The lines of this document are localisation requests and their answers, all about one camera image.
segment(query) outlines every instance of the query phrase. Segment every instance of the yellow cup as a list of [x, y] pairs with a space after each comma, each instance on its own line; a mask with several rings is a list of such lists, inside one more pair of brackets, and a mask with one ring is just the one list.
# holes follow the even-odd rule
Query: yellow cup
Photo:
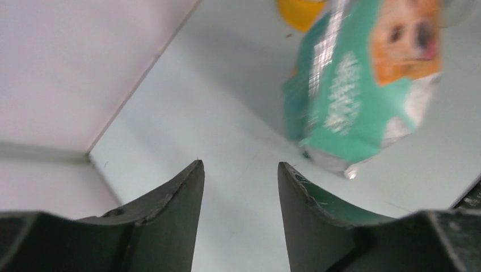
[[324, 8], [326, 1], [277, 0], [282, 18], [296, 30], [307, 32]]

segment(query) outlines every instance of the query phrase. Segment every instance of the transparent container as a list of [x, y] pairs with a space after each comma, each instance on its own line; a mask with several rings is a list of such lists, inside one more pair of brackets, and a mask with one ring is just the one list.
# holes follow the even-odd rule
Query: transparent container
[[454, 27], [462, 23], [476, 8], [479, 0], [443, 0], [442, 26]]

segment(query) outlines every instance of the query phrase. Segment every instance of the green plastic bag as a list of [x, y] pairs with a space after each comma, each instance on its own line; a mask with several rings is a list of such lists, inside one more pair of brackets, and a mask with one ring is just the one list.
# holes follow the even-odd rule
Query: green plastic bag
[[439, 0], [332, 0], [283, 85], [288, 137], [352, 179], [413, 133], [441, 76]]

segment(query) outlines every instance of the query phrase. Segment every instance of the table surface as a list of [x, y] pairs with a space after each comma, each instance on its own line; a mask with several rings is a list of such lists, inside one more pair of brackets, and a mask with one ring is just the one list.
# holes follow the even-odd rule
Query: table surface
[[444, 76], [425, 125], [345, 180], [282, 136], [281, 84], [301, 33], [274, 0], [203, 0], [91, 152], [123, 202], [205, 163], [192, 271], [289, 271], [277, 164], [387, 216], [445, 209], [481, 172], [481, 12], [443, 31]]

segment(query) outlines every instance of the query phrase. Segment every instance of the crinkled plastic packaging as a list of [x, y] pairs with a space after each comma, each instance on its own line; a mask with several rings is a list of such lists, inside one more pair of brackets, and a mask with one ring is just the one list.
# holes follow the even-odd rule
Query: crinkled plastic packaging
[[422, 123], [441, 78], [439, 0], [330, 0], [283, 85], [288, 136], [352, 179]]

